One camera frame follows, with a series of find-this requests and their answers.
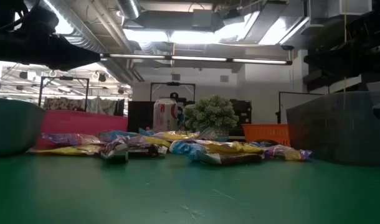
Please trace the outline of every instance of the metal frame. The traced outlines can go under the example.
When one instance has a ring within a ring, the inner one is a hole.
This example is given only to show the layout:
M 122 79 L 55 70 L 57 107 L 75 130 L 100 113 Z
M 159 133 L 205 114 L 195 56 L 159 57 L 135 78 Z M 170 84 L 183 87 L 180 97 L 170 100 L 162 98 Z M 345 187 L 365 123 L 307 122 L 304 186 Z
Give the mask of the metal frame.
M 45 85 L 43 85 L 43 80 L 45 80 L 46 78 L 48 78 L 49 81 Z M 84 110 L 86 111 L 87 106 L 88 106 L 88 92 L 89 92 L 89 81 L 90 81 L 89 78 L 74 78 L 74 77 L 65 77 L 65 76 L 62 76 L 62 77 L 41 77 L 40 78 L 40 89 L 39 89 L 38 106 L 40 106 L 40 103 L 42 102 L 43 88 L 47 87 L 47 85 L 51 81 L 55 80 L 56 78 L 58 78 L 59 80 L 65 80 L 65 81 L 72 81 L 72 80 L 85 80 L 86 81 L 85 108 L 84 108 Z
M 276 112 L 277 124 L 282 123 L 282 93 L 298 94 L 298 95 L 319 95 L 319 96 L 324 95 L 324 94 L 319 94 L 319 93 L 297 93 L 297 92 L 289 92 L 289 91 L 280 91 L 278 93 L 278 112 Z
M 153 85 L 167 85 L 167 86 L 181 86 L 181 85 L 189 85 L 194 88 L 194 92 L 192 93 L 192 100 L 196 100 L 196 84 L 194 83 L 177 83 L 177 82 L 166 82 L 166 83 L 150 83 L 150 101 L 153 98 Z

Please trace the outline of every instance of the artificial plant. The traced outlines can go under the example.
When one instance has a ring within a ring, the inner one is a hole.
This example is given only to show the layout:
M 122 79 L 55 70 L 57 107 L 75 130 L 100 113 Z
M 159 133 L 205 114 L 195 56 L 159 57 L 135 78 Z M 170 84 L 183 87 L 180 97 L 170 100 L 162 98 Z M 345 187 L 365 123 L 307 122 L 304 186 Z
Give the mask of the artificial plant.
M 234 128 L 239 117 L 234 114 L 232 103 L 217 95 L 199 100 L 184 109 L 186 127 L 202 131 L 206 128 Z

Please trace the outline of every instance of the orange basket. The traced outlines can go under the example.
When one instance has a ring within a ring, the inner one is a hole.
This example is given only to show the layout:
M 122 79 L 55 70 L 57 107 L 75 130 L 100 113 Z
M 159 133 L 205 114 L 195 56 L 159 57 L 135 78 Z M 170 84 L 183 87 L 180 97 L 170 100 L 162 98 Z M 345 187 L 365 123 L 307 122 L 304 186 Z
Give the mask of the orange basket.
M 256 140 L 273 140 L 290 146 L 287 124 L 243 124 L 245 140 L 252 142 Z

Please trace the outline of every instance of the pink bin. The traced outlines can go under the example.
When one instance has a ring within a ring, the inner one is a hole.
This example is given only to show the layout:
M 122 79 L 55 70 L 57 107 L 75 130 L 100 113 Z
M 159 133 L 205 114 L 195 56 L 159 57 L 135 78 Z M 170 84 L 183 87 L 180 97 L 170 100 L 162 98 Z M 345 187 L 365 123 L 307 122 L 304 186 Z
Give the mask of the pink bin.
M 47 110 L 42 123 L 42 133 L 97 134 L 100 131 L 128 128 L 128 117 L 95 114 L 70 110 Z M 46 144 L 38 139 L 38 145 Z

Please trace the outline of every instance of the green table surface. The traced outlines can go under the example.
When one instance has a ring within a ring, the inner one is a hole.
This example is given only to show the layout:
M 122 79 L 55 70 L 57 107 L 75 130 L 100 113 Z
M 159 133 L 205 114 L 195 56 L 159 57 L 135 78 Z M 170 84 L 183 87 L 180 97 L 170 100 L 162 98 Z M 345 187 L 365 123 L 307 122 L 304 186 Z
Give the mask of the green table surface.
M 0 223 L 380 223 L 380 168 L 0 158 Z

